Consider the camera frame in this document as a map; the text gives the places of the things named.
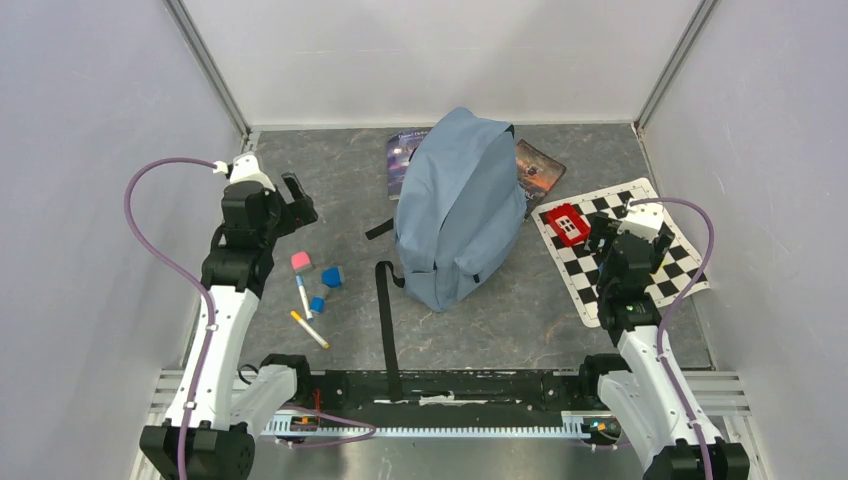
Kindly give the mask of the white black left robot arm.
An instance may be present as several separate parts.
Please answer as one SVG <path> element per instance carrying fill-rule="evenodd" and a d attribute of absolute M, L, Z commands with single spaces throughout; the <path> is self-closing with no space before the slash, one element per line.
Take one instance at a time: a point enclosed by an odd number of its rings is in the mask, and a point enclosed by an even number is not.
<path fill-rule="evenodd" d="M 274 267 L 277 241 L 315 222 L 312 198 L 293 173 L 283 174 L 286 201 L 264 174 L 228 176 L 223 220 L 213 233 L 189 360 L 158 425 L 143 428 L 139 447 L 165 479 L 246 479 L 257 439 L 286 403 L 306 405 L 314 381 L 283 354 L 270 354 L 247 389 L 234 395 L 238 357 Z"/>

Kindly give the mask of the blue fabric backpack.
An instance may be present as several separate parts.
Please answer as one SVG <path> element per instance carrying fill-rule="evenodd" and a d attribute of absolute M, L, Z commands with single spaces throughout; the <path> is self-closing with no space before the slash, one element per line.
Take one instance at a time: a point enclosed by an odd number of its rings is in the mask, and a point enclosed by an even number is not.
<path fill-rule="evenodd" d="M 367 231 L 394 235 L 398 264 L 374 269 L 388 398 L 403 399 L 389 287 L 444 312 L 505 261 L 527 212 L 514 127 L 456 107 L 410 156 L 392 219 Z"/>

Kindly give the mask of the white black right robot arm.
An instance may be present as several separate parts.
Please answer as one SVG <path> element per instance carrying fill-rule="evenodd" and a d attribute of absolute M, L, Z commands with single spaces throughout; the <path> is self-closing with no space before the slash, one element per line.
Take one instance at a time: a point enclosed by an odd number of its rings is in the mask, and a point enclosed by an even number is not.
<path fill-rule="evenodd" d="M 604 213 L 589 220 L 586 248 L 601 260 L 598 319 L 617 351 L 585 358 L 577 382 L 580 400 L 610 410 L 645 479 L 748 478 L 744 446 L 725 440 L 698 403 L 647 292 L 670 247 L 671 231 L 660 227 L 646 240 L 632 222 Z"/>

